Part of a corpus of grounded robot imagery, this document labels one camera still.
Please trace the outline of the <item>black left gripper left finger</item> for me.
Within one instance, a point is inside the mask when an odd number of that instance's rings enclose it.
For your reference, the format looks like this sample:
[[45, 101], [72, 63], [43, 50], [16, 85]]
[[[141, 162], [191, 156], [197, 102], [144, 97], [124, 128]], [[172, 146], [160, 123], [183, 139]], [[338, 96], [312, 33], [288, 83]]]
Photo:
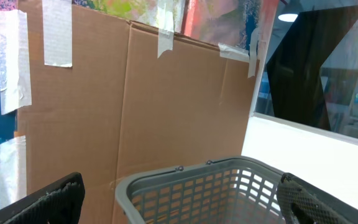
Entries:
[[73, 172], [0, 209], [0, 224], [78, 224], [84, 198], [82, 175]]

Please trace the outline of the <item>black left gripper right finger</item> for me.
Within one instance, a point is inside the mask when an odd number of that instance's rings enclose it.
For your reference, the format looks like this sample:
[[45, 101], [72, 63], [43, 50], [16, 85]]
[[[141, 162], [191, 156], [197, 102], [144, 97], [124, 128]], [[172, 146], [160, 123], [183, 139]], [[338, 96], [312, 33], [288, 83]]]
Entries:
[[358, 224], [358, 209], [291, 173], [282, 175], [277, 200], [287, 223]]

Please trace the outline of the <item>grey plastic basket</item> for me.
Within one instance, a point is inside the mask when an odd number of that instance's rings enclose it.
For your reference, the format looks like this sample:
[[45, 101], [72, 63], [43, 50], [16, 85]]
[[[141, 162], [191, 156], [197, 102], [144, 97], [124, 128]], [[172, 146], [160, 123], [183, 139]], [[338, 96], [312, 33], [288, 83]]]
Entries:
[[116, 187], [129, 223], [287, 223], [277, 200], [285, 172], [249, 157], [131, 175]]

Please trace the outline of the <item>white tape strip lower left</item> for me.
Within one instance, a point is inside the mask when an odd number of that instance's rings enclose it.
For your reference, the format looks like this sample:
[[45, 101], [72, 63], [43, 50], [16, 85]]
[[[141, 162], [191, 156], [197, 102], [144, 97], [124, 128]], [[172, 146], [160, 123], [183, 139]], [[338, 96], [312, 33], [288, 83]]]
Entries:
[[27, 196], [26, 139], [0, 144], [0, 209]]

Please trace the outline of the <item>white tape strip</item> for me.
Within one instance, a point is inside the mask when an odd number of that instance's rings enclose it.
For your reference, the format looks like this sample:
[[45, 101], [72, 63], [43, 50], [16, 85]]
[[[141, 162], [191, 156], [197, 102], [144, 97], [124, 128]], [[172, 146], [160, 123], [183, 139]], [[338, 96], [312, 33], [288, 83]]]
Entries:
[[26, 139], [0, 144], [0, 209], [27, 196]]
[[157, 25], [158, 25], [158, 48], [157, 57], [159, 58], [165, 51], [173, 50], [173, 1], [157, 1]]
[[226, 44], [219, 43], [220, 57], [240, 62], [247, 62], [249, 64], [248, 77], [256, 76], [257, 67], [257, 47], [259, 42], [259, 28], [255, 28], [251, 33], [250, 50], [241, 49]]
[[44, 64], [72, 64], [72, 0], [42, 0]]
[[0, 101], [5, 115], [32, 104], [27, 14], [0, 11]]

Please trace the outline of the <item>brown cardboard sheet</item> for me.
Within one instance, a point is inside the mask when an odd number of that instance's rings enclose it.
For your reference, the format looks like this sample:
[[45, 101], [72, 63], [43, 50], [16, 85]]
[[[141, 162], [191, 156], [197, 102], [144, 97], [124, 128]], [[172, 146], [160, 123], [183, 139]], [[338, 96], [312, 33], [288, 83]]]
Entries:
[[80, 222], [126, 223], [114, 198], [125, 177], [241, 153], [255, 87], [247, 63], [182, 35], [158, 54], [155, 28], [73, 6], [73, 65], [52, 67], [42, 2], [18, 8], [29, 33], [32, 103], [17, 114], [28, 193], [79, 172]]

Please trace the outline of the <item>white tape strip right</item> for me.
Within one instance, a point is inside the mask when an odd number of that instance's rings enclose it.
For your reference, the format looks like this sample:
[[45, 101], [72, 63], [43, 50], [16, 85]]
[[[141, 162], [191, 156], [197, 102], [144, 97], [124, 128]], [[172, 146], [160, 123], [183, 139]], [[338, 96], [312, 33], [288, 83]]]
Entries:
[[241, 49], [226, 44], [219, 43], [220, 57], [240, 62], [247, 62], [249, 64], [248, 77], [256, 76], [257, 67], [257, 47], [259, 42], [259, 28], [255, 28], [251, 33], [250, 50]]

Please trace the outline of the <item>white tape strip far left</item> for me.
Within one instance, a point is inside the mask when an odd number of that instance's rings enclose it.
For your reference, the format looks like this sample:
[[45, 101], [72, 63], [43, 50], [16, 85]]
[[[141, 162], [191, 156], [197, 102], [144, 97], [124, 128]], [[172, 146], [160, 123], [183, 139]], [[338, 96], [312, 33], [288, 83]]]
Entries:
[[0, 11], [0, 101], [5, 115], [32, 104], [27, 14]]

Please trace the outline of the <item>ceiling lamp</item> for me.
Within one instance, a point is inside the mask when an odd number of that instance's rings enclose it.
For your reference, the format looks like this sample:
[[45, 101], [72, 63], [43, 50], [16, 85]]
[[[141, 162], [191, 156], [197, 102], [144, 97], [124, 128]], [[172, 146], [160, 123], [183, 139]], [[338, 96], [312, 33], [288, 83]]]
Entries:
[[303, 7], [300, 0], [285, 1], [285, 7], [278, 15], [278, 19], [283, 22], [294, 22], [301, 11]]

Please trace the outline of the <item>white tape strip upper left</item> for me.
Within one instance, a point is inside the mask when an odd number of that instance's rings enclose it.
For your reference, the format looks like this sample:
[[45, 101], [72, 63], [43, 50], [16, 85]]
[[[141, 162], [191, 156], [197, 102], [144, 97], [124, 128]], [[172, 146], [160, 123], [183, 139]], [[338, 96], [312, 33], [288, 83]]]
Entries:
[[72, 0], [42, 0], [44, 64], [72, 64]]

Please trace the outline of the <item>white tape strip top middle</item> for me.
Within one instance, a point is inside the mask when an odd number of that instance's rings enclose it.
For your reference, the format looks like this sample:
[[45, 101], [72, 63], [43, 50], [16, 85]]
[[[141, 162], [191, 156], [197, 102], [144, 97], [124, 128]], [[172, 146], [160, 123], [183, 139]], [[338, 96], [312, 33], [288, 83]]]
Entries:
[[157, 25], [158, 25], [158, 48], [157, 57], [159, 58], [165, 51], [173, 50], [173, 1], [157, 1]]

